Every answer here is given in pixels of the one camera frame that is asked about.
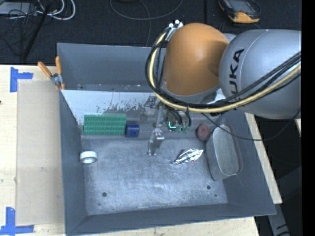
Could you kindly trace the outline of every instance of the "yellow cable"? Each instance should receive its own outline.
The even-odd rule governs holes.
[[[165,36],[165,34],[163,34],[159,40],[157,41],[157,44],[160,43],[163,39],[163,37]],[[157,53],[157,49],[152,53],[151,59],[150,59],[150,66],[149,66],[149,80],[151,82],[151,84],[155,87],[154,82],[153,82],[153,63],[154,63],[154,59]],[[280,86],[282,83],[288,81],[289,79],[291,79],[294,75],[296,75],[299,71],[301,71],[301,64],[299,64],[296,68],[294,68],[290,73],[288,73],[286,76],[284,76],[281,80],[279,80],[278,82],[272,84],[270,87],[266,88],[265,90],[250,96],[246,99],[243,99],[241,101],[238,101],[236,103],[231,103],[227,106],[224,107],[219,107],[219,108],[211,108],[211,109],[199,109],[199,108],[189,108],[189,111],[192,112],[197,112],[197,113],[218,113],[218,112],[225,112],[231,109],[235,109],[238,108],[240,106],[246,105],[254,100],[257,100],[263,96],[265,96],[266,94],[270,93],[271,91],[273,91],[274,89],[276,89],[278,86]],[[156,97],[165,105],[168,105],[172,108],[175,109],[180,109],[180,110],[186,110],[187,107],[186,106],[182,106],[182,105],[178,105],[175,103],[172,103],[168,100],[166,100],[165,98],[163,98],[161,95],[157,94],[156,92],[154,92],[154,94],[156,95]]]

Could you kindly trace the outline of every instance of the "table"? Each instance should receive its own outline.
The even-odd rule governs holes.
[[[11,67],[33,73],[31,80],[18,80],[18,91],[10,92]],[[56,67],[48,67],[54,74]],[[31,96],[27,102],[22,96]],[[0,65],[0,225],[5,208],[16,209],[16,225],[34,224],[28,235],[64,235],[61,157],[59,144],[58,92],[38,66]],[[35,125],[24,127],[21,113],[36,116]],[[253,115],[246,114],[254,139],[261,139]],[[34,158],[29,158],[28,148]],[[262,170],[272,199],[282,199],[264,145],[255,141]],[[180,226],[158,227],[103,234],[106,236],[257,236],[253,217],[202,222]]]

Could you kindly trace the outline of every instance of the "small round object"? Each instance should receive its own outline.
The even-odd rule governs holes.
[[[202,142],[207,140],[210,134],[211,134],[211,128],[206,124],[201,124],[197,129],[197,137]]]
[[[80,153],[80,161],[84,164],[91,164],[97,161],[97,153],[95,151],[84,151]]]

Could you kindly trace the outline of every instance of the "aluminum foil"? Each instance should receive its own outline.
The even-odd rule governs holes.
[[[187,164],[196,161],[202,155],[203,149],[190,148],[184,150],[171,164]]]

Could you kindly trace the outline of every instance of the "gray oval object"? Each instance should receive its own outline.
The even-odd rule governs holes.
[[[236,36],[226,48],[220,62],[220,86],[226,97],[240,92],[290,57],[301,51],[301,31],[257,29]],[[294,65],[278,79],[287,75]],[[252,88],[241,98],[255,92],[265,82]],[[294,117],[301,108],[301,76],[282,89],[239,109],[263,118]]]
[[[226,125],[220,127],[231,132]],[[209,169],[214,181],[236,175],[242,169],[238,146],[233,137],[221,128],[216,128],[213,131],[212,137],[206,146]]]

